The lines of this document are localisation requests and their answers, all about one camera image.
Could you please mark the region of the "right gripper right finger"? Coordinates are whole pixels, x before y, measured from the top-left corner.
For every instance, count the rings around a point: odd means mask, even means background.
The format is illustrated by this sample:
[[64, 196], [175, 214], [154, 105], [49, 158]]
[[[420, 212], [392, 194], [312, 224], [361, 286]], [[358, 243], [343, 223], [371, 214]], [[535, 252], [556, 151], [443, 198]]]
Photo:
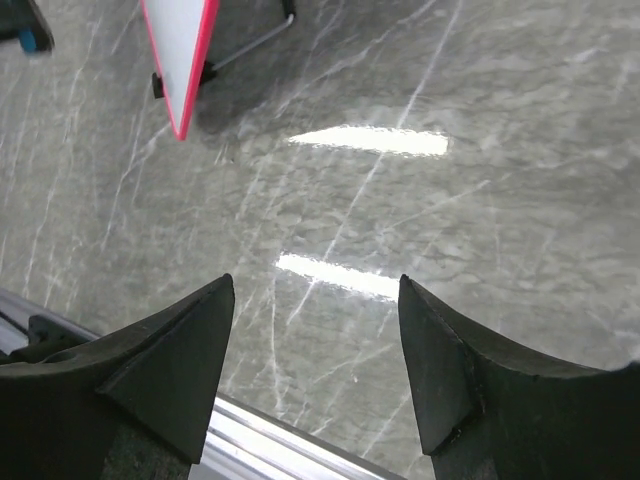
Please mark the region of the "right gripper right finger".
[[422, 452], [439, 479], [635, 479], [639, 366], [521, 345], [407, 276], [398, 315]]

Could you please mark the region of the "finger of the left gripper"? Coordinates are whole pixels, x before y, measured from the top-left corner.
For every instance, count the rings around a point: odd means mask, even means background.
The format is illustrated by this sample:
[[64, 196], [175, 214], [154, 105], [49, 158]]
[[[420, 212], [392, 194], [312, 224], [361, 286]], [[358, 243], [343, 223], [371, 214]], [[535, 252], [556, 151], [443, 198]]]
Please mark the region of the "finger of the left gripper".
[[32, 30], [39, 46], [37, 53], [50, 53], [54, 37], [39, 6], [33, 0], [0, 1], [1, 42], [18, 42], [20, 30]]

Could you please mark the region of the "blue whiteboard eraser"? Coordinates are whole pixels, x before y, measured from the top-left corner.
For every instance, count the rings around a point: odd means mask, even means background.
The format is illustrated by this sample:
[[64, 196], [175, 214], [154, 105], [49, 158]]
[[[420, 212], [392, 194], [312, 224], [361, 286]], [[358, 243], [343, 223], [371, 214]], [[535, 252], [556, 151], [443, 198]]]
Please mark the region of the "blue whiteboard eraser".
[[32, 30], [20, 30], [18, 33], [18, 40], [25, 53], [34, 54], [39, 51], [38, 41]]

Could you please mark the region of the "pink framed whiteboard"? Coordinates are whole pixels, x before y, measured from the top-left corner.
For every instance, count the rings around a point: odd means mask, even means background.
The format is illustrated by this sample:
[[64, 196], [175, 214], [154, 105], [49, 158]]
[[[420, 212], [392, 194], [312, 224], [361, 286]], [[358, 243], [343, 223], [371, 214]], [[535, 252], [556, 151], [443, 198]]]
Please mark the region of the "pink framed whiteboard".
[[152, 92], [166, 103], [176, 138], [187, 137], [218, 0], [142, 0], [154, 53]]

